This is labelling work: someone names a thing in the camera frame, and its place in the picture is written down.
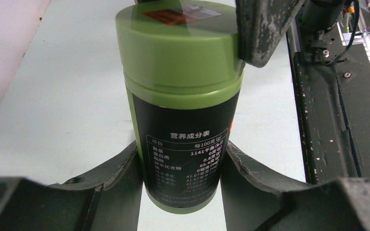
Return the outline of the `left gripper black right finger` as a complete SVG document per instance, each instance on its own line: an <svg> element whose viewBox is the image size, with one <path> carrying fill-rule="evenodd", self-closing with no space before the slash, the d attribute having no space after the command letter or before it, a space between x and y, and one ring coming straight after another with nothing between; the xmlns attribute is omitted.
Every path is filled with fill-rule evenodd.
<svg viewBox="0 0 370 231"><path fill-rule="evenodd" d="M229 142L221 192L229 231L370 231L370 179L304 183Z"/></svg>

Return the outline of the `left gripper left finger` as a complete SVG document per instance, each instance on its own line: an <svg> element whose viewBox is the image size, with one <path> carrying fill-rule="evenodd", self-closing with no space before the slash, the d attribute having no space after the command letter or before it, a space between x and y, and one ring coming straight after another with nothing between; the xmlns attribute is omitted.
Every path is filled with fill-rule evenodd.
<svg viewBox="0 0 370 231"><path fill-rule="evenodd" d="M0 231L135 231L143 178L136 143L65 183L0 177Z"/></svg>

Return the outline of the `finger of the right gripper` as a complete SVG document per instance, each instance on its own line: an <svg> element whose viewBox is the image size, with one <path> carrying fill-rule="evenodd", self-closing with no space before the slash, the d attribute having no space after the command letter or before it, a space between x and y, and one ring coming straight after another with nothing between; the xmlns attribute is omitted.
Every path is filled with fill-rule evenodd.
<svg viewBox="0 0 370 231"><path fill-rule="evenodd" d="M237 0L238 56L247 64L264 67L303 0Z"/></svg>

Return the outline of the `green pill bottle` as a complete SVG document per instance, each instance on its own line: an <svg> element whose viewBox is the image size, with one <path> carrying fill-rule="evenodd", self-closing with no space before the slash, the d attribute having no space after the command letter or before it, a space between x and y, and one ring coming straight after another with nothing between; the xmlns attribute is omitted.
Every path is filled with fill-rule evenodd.
<svg viewBox="0 0 370 231"><path fill-rule="evenodd" d="M189 214L214 197L245 63L234 7L139 0L115 17L146 192Z"/></svg>

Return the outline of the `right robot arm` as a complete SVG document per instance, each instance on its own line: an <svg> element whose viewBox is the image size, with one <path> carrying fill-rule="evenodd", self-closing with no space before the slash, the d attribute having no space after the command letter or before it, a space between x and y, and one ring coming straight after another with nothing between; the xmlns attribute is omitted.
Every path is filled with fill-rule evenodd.
<svg viewBox="0 0 370 231"><path fill-rule="evenodd" d="M327 31L336 23L343 0L237 0L238 56L265 66L298 16L310 31Z"/></svg>

